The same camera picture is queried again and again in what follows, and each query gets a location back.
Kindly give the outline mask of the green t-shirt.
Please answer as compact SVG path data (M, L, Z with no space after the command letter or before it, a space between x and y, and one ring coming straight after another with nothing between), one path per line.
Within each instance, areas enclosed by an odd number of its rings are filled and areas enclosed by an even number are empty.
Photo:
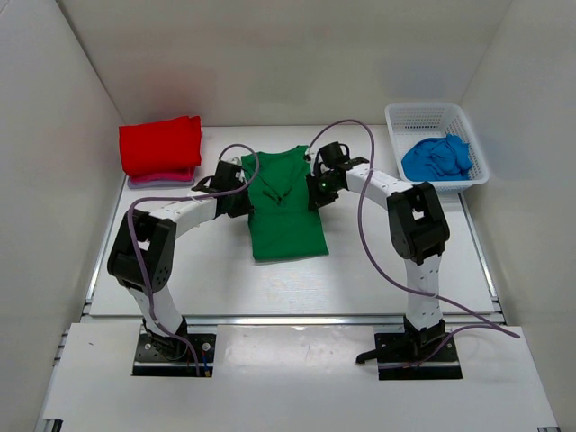
M329 253L317 211L308 209L305 160L307 148L244 156L246 176L256 175L248 187L253 207L248 216L253 258L258 263L321 257Z

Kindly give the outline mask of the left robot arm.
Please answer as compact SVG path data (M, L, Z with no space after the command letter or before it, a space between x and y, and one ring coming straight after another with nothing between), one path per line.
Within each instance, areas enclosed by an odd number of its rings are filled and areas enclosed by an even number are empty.
M239 163L220 161L215 174L203 179L183 201L168 198L160 208L126 211L122 219L107 272L133 296L145 330L166 357L178 358L188 347L185 319L167 288L176 241L222 215L249 214L252 206L246 184Z

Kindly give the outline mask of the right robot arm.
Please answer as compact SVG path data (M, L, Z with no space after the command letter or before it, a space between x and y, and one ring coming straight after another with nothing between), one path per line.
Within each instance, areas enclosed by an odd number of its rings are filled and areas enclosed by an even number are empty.
M333 203L342 190L359 195L358 223L363 222L364 200L387 211L391 243L406 269L406 283L385 277L408 295L404 352L414 360L426 359L436 349L434 337L445 332L439 267L450 231L436 189L372 169L368 159L351 158L348 145L337 141L317 152L307 149L304 160L310 164L306 183L311 211Z

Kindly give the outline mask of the pink folded t-shirt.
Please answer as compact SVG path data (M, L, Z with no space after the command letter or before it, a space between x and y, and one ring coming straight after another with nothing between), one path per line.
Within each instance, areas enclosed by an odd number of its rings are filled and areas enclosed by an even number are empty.
M134 175L130 180L134 184L150 184L154 182L176 182L176 183L189 183L194 180L193 166L175 171L156 172L145 175Z

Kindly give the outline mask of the red folded t-shirt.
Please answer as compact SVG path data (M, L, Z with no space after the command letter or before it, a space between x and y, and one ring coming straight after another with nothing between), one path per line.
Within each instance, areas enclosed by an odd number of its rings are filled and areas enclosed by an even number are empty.
M198 167L202 137L200 116L121 126L122 170L128 176L146 176Z

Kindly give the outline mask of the lavender folded t-shirt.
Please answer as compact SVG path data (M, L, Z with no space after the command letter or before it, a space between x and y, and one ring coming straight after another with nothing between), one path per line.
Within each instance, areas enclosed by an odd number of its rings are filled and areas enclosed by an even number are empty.
M130 189L154 189L154 188L174 188L194 185L193 177L154 177L154 176L130 176L127 186Z

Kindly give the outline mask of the white plastic basket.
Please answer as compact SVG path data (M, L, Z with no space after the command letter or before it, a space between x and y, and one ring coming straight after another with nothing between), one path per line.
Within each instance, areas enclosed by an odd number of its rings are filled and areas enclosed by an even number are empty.
M440 102L391 103L385 107L384 113L402 180L409 179L402 166L404 156L422 140L443 139L446 135L457 136L468 145L472 167L466 180L434 181L432 185L436 190L440 194L461 193L489 180L490 170L480 143L459 105Z

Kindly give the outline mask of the blue crumpled t-shirt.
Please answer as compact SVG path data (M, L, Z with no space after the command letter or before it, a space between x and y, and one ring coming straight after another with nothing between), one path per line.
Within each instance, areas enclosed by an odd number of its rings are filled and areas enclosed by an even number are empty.
M469 150L470 144L453 134L427 138L406 153L401 166L410 181L466 181L473 167Z

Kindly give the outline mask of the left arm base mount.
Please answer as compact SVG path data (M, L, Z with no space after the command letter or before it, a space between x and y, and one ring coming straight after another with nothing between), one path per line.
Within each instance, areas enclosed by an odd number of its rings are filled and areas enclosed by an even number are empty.
M212 378L217 335L201 331L188 333L187 338L194 348L197 361L187 344L173 339L161 341L141 326L132 362L132 375Z

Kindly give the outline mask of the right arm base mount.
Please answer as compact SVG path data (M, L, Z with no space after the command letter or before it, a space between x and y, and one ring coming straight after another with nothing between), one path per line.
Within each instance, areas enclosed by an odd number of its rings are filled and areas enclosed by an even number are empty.
M359 354L355 363L375 360L380 381L436 381L464 378L457 348L441 319L431 328L416 328L403 319L402 332L374 335L375 348Z

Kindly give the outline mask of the aluminium table rail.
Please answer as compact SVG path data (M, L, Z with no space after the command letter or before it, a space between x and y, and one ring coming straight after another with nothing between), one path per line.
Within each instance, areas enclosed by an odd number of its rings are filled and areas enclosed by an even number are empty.
M141 319L132 296L107 274L106 262L123 214L147 194L180 196L184 191L124 189L86 319ZM441 199L451 232L439 271L441 295L503 323L459 198L444 195ZM386 282L367 258L358 234L356 206L357 195L342 193L336 203L320 210L329 254L303 260L256 263L246 216L221 217L188 231L175 243L167 284L175 306L191 324L208 320L255 325L401 323L407 294ZM392 247L388 213L366 202L363 217L373 257L389 276L405 284L405 265Z

